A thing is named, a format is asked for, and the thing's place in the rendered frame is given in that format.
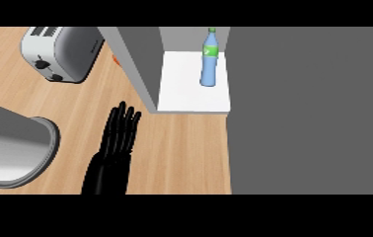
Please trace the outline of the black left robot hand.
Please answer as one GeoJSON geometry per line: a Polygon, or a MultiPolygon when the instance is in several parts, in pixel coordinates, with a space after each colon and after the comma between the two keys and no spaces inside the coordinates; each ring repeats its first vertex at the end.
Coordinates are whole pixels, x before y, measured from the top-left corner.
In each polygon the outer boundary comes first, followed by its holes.
{"type": "Polygon", "coordinates": [[[127,193],[132,153],[142,113],[126,102],[109,113],[98,153],[93,155],[81,185],[87,195],[123,196],[127,193]]]}

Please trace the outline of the grey cabinet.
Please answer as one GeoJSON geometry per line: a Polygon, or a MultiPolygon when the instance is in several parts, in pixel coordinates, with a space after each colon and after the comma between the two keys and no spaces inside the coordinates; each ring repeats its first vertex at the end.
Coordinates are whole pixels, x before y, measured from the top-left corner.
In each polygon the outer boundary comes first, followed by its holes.
{"type": "Polygon", "coordinates": [[[99,31],[152,114],[230,112],[224,55],[217,59],[216,85],[199,84],[207,27],[102,27],[99,31]]]}

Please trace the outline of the blue plastic water bottle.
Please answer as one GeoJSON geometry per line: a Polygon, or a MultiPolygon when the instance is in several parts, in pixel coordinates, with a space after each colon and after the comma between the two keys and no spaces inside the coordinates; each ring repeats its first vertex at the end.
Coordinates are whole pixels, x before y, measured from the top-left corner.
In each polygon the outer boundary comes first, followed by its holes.
{"type": "Polygon", "coordinates": [[[199,84],[204,87],[216,86],[216,66],[219,59],[219,41],[216,28],[208,29],[208,36],[202,44],[202,69],[199,84]]]}

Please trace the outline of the dark grey cabinet door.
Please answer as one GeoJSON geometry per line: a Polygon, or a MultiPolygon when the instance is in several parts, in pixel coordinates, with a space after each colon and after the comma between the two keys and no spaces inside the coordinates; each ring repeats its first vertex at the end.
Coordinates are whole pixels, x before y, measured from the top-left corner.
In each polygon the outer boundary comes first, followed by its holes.
{"type": "Polygon", "coordinates": [[[373,28],[235,28],[232,191],[373,194],[373,28]]]}

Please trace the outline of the grey rounded appliance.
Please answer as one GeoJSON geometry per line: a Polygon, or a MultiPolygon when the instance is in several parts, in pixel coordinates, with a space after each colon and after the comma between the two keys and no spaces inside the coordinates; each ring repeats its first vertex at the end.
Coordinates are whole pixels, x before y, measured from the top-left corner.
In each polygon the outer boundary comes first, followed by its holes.
{"type": "Polygon", "coordinates": [[[15,189],[39,178],[55,160],[61,140],[52,120],[27,118],[0,107],[0,189],[15,189]]]}

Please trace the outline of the silver toaster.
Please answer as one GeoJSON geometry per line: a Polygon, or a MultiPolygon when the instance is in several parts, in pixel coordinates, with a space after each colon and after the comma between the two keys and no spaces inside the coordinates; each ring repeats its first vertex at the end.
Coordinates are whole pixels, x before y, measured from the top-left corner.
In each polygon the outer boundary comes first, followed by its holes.
{"type": "Polygon", "coordinates": [[[30,27],[21,53],[51,82],[79,84],[86,80],[104,42],[96,27],[30,27]]]}

